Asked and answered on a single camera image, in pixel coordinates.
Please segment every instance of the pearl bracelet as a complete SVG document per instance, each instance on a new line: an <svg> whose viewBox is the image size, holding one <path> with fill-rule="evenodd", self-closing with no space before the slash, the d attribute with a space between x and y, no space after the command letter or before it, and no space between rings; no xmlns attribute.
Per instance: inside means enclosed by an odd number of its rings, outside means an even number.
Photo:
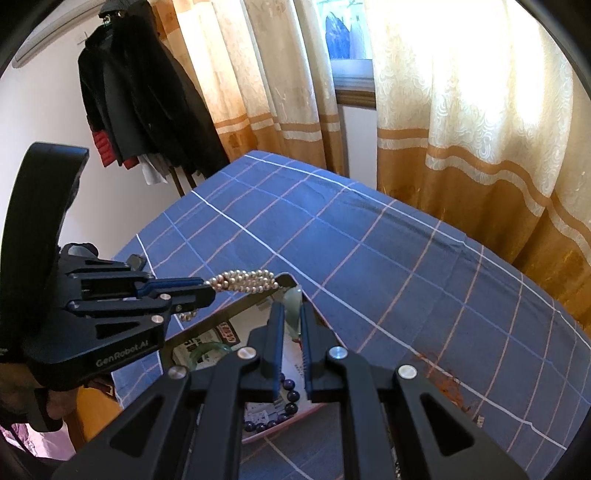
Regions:
<svg viewBox="0 0 591 480"><path fill-rule="evenodd" d="M268 270L247 272L246 270L230 270L205 282L215 291L240 291L243 293L263 293L265 290L277 289L279 284L275 275Z"/></svg>

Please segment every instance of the metal screw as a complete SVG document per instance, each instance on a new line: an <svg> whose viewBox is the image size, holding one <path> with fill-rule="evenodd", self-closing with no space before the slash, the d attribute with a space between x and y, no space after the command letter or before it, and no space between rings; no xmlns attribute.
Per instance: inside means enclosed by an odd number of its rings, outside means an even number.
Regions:
<svg viewBox="0 0 591 480"><path fill-rule="evenodd" d="M412 365L401 365L398 367L398 375L405 380L412 380L417 376L417 369Z"/></svg>
<svg viewBox="0 0 591 480"><path fill-rule="evenodd" d="M256 350L251 346L243 346L238 350L238 358L242 358L243 360L250 360L251 358L256 357Z"/></svg>
<svg viewBox="0 0 591 480"><path fill-rule="evenodd" d="M187 375L187 369L182 365L173 365L168 369L168 376L173 380L180 380Z"/></svg>
<svg viewBox="0 0 591 480"><path fill-rule="evenodd" d="M335 360L342 360L349 355L349 352L342 346L334 346L329 350L329 355Z"/></svg>

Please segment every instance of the blue plaid bedsheet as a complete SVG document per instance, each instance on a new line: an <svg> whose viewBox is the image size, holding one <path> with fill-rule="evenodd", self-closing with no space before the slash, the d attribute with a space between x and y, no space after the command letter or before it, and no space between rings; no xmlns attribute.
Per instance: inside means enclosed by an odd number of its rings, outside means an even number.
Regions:
<svg viewBox="0 0 591 480"><path fill-rule="evenodd" d="M288 272L349 349L415 365L526 469L545 477L591 401L590 340L546 292L481 244L364 185L253 151L206 180L117 255L160 277ZM189 324L238 294L220 293ZM162 373L150 355L115 372L125 407ZM242 451L242 480L343 477L336 406Z"/></svg>

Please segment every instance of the person's hand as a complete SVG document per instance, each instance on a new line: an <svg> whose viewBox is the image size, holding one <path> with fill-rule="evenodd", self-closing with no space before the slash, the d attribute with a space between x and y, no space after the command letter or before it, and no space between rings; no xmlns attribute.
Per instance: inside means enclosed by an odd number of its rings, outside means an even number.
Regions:
<svg viewBox="0 0 591 480"><path fill-rule="evenodd" d="M27 413L32 390L42 388L24 364L0 364L0 406L17 413ZM65 417L76 409L77 390L49 391L47 414L54 420Z"/></svg>

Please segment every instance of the curtain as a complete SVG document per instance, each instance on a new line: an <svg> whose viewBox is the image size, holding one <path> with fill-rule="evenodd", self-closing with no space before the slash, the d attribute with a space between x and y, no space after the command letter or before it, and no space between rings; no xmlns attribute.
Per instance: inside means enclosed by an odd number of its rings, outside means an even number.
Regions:
<svg viewBox="0 0 591 480"><path fill-rule="evenodd" d="M483 243L591 326L591 105L556 43L514 0L365 6L378 190Z"/></svg>
<svg viewBox="0 0 591 480"><path fill-rule="evenodd" d="M345 173L335 88L312 0L152 0L230 160L253 149Z"/></svg>

